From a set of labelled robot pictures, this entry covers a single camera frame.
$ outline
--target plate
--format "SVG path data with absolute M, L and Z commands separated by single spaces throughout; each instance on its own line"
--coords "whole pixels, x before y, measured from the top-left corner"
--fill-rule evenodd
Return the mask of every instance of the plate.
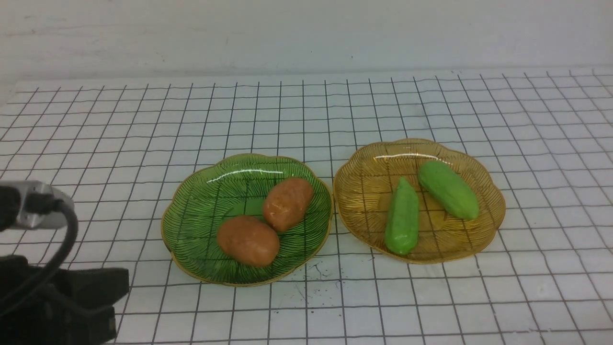
M 417 182 L 421 164 L 443 160 L 473 189 L 481 213 L 463 221 Z M 419 240 L 411 253 L 389 252 L 384 243 L 392 190 L 403 176 L 420 196 Z M 337 172 L 333 189 L 338 214 L 347 229 L 370 247 L 410 263 L 440 263 L 474 255 L 487 247 L 504 219 L 506 206 L 487 169 L 465 153 L 426 139 L 376 142 L 356 151 Z
M 262 204 L 274 185 L 302 177 L 313 186 L 306 216 L 279 234 L 281 249 L 265 268 L 246 266 L 217 245 L 219 225 L 236 215 L 262 217 Z M 197 171 L 177 189 L 162 217 L 162 239 L 174 262 L 204 282 L 243 286 L 278 280 L 306 263 L 324 245 L 332 224 L 330 189 L 309 167 L 288 157 L 246 153 Z

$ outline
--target black cable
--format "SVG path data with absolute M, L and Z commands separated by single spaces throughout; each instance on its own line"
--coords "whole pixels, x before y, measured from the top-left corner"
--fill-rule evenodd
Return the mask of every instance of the black cable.
M 38 271 L 37 274 L 30 277 L 13 292 L 9 293 L 6 297 L 0 300 L 0 317 L 8 314 L 27 298 L 35 294 L 41 287 L 44 287 L 49 279 L 51 279 L 59 270 L 59 267 L 68 257 L 72 247 L 77 241 L 78 219 L 75 212 L 70 208 L 70 206 L 61 200 L 50 200 L 48 198 L 43 200 L 48 202 L 51 201 L 52 203 L 45 203 L 39 207 L 42 207 L 45 209 L 45 211 L 60 212 L 65 216 L 67 228 L 64 241 L 60 245 L 58 251 L 53 254 L 51 260 L 49 260 L 49 262 L 40 271 Z

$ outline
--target green vegetable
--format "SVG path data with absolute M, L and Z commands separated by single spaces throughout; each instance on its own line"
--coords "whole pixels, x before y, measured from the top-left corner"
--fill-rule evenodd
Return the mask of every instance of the green vegetable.
M 406 255 L 415 248 L 418 237 L 419 199 L 409 182 L 401 177 L 387 212 L 385 245 L 395 254 Z
M 479 216 L 479 202 L 473 190 L 447 164 L 431 160 L 422 164 L 419 183 L 448 213 L 465 220 Z

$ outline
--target yellow plate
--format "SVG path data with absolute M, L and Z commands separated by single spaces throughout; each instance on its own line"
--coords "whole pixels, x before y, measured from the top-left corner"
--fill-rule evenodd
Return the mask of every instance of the yellow plate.
M 417 182 L 423 162 L 440 159 L 473 189 L 481 213 L 463 221 L 443 207 Z M 405 177 L 420 196 L 419 240 L 411 253 L 389 252 L 384 243 L 392 190 Z M 488 246 L 504 219 L 506 205 L 485 167 L 473 157 L 426 139 L 376 142 L 356 151 L 333 182 L 338 214 L 349 231 L 370 247 L 410 263 L 440 263 L 474 255 Z

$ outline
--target sweet potato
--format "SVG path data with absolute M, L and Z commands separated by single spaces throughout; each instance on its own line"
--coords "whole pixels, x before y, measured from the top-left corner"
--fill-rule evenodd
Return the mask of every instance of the sweet potato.
M 313 186 L 302 178 L 290 177 L 274 186 L 262 206 L 264 219 L 279 232 L 298 225 L 313 199 Z
M 264 222 L 239 215 L 221 224 L 217 244 L 234 260 L 253 267 L 266 267 L 279 253 L 279 237 Z

